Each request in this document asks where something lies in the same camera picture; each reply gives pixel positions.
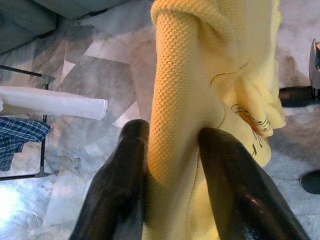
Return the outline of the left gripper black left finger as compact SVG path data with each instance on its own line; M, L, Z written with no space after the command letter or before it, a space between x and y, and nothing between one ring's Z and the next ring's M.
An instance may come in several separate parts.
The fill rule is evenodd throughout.
M71 240L140 240L149 124L127 122L117 145L91 181Z

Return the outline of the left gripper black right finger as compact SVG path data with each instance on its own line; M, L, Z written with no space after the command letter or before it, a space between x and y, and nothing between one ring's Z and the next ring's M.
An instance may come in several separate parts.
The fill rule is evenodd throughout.
M204 128L199 153L222 240L308 240L269 175L232 134Z

